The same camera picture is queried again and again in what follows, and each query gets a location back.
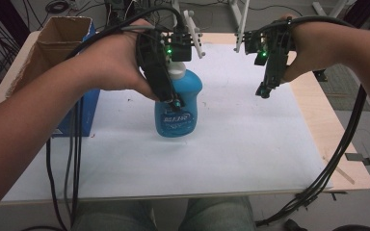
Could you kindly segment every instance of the floor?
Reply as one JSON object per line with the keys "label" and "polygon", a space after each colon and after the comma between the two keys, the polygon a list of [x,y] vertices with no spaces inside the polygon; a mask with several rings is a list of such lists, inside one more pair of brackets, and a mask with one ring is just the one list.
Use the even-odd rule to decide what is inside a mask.
{"label": "floor", "polygon": [[[336,1],[320,1],[328,12]],[[271,4],[283,5],[294,8],[304,15],[315,14],[311,2],[307,0],[254,0],[251,6],[262,8]],[[216,4],[208,7],[181,4],[181,8],[194,9],[196,12],[195,21],[204,32],[234,32],[235,21],[229,13],[225,4]],[[250,12],[247,29],[257,28],[270,23],[278,18],[288,9],[274,7],[264,11]],[[349,120],[350,112],[336,111],[343,126]],[[359,153],[370,158],[370,112],[364,112],[353,144]],[[292,194],[271,194],[251,196],[254,218],[264,219],[277,212],[292,198]],[[346,224],[362,224],[370,226],[370,190],[348,192],[348,194],[336,194],[335,200],[329,193],[322,193],[307,209],[301,208],[289,218],[296,221],[301,227],[311,231],[333,230]],[[157,225],[161,231],[176,230],[181,222],[187,206],[186,199],[158,199],[153,201]],[[282,228],[285,220],[270,226],[259,227],[258,230],[276,231]],[[31,205],[26,208],[3,206],[0,207],[0,230],[19,230],[30,225],[51,224],[56,225],[55,217],[51,212],[50,203]]]}

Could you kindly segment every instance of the person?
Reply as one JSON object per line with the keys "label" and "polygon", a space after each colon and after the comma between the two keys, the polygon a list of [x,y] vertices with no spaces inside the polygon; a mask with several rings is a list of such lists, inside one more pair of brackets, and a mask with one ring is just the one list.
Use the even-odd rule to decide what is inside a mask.
{"label": "person", "polygon": [[[140,20],[135,24],[145,23]],[[82,54],[52,67],[0,104],[0,200],[84,92],[136,90],[156,100],[136,64],[135,35],[123,33],[101,39]],[[370,96],[370,31],[311,22],[296,26],[293,38],[298,56],[286,69],[286,82],[310,70],[344,64],[355,72]],[[24,133],[26,130],[36,132]],[[247,206],[244,211],[249,213],[250,204]]]}

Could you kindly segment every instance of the hand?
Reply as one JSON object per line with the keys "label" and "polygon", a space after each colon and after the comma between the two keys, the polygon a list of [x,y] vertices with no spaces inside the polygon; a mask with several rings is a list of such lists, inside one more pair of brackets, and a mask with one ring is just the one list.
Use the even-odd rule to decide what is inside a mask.
{"label": "hand", "polygon": [[325,22],[309,22],[295,26],[292,31],[296,45],[297,58],[287,67],[283,80],[293,81],[300,75],[311,71],[325,69],[340,63],[341,44],[339,34],[345,27]]}
{"label": "hand", "polygon": [[[132,25],[149,25],[140,19]],[[137,34],[124,32],[108,36],[88,47],[77,57],[90,73],[93,85],[103,90],[136,90],[157,100],[141,74],[135,57]]]}

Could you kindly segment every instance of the table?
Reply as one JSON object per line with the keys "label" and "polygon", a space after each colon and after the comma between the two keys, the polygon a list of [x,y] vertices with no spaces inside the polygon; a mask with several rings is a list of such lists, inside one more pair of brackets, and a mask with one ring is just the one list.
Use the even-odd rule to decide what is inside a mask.
{"label": "table", "polygon": [[[16,57],[15,62],[13,63],[11,69],[9,70],[7,76],[5,77],[4,81],[2,82],[0,86],[0,102],[5,100],[5,93],[9,85],[12,83],[12,80],[14,76],[17,74],[17,71],[20,69],[21,65],[26,59],[26,56],[28,54],[28,51],[33,44],[34,40],[36,40],[38,33],[31,34],[30,37],[28,37],[27,42],[22,47],[19,55]],[[202,41],[205,44],[234,44],[235,37],[233,35],[226,35],[226,34],[205,34],[202,38]],[[298,80],[294,81],[292,84],[290,84],[291,91],[294,93],[294,97],[297,100],[297,104],[300,108],[301,113],[303,114],[304,121],[306,126],[308,127],[310,134],[312,136],[312,139],[314,140],[315,146],[314,148],[318,150],[318,153],[320,154],[321,158],[326,162],[330,159],[330,156],[332,155],[333,151],[335,150],[337,144],[339,143],[339,140],[343,133],[343,128],[338,121],[333,109],[330,106],[330,103],[327,100],[327,97],[323,94],[321,88],[319,87],[318,83],[316,82],[314,76],[311,73],[306,73],[304,76],[299,78]],[[128,92],[124,97],[135,97],[135,95]],[[59,148],[63,146],[65,148],[65,145],[67,145],[66,141],[60,141]],[[356,152],[353,146],[350,146],[348,149],[348,152]],[[52,163],[54,172],[58,172],[55,177],[58,177],[59,179],[62,177],[62,170],[60,168],[64,168],[65,165],[62,163],[65,162],[65,155],[62,158],[54,160]],[[43,156],[38,155],[35,161],[39,161]],[[99,165],[99,163],[106,163],[106,161],[102,160],[94,165]],[[30,169],[32,171],[42,171],[37,166],[32,166],[33,169]],[[143,194],[138,193],[133,196],[112,196],[109,193],[100,193],[100,194],[93,194],[93,192],[90,192],[91,187],[84,188],[84,179],[90,179],[92,175],[90,175],[90,172],[86,175],[81,176],[81,179],[83,179],[83,189],[80,191],[83,197],[92,198],[92,197],[113,197],[113,198],[158,198],[158,197],[183,197],[183,196],[196,196],[196,195],[209,195],[209,194],[255,194],[255,193],[293,193],[297,192],[298,190],[258,190],[258,191],[252,191],[249,189],[246,189],[244,191],[229,191],[227,189],[217,189],[214,193],[206,193],[206,192],[199,192],[194,191],[193,193],[189,193],[187,189],[183,191],[183,189],[180,189],[176,193],[172,194],[166,194],[159,191],[154,191],[150,194]],[[346,160],[342,160],[336,170],[336,173],[331,178],[333,187],[331,189],[328,189],[330,192],[335,191],[348,191],[348,190],[362,190],[362,189],[369,189],[370,188],[370,176],[368,172],[366,171],[366,168],[362,163],[359,162],[348,162]],[[102,184],[107,185],[107,183],[110,182],[101,182],[100,178],[95,178],[95,181],[98,185],[97,187],[103,186]],[[161,185],[152,185],[150,184],[150,188],[162,188],[164,187],[164,184]],[[220,185],[221,182],[216,182],[213,185]],[[181,186],[181,184],[173,184],[175,187]],[[49,199],[47,197],[48,195],[48,188],[42,187],[41,191],[42,194],[36,193],[32,197],[12,197],[11,194],[6,196],[5,201],[11,202],[14,200],[46,200]]]}

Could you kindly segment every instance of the cardboard box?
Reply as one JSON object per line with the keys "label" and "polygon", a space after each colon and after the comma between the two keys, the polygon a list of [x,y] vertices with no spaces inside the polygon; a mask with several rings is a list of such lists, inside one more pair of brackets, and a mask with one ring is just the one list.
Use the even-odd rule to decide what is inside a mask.
{"label": "cardboard box", "polygon": [[[7,91],[7,97],[16,93],[43,72],[61,63],[82,42],[95,34],[93,21],[88,17],[51,17],[41,30],[29,56]],[[91,90],[84,96],[82,135],[90,135],[100,90]],[[53,136],[69,135],[71,112],[62,120]]]}

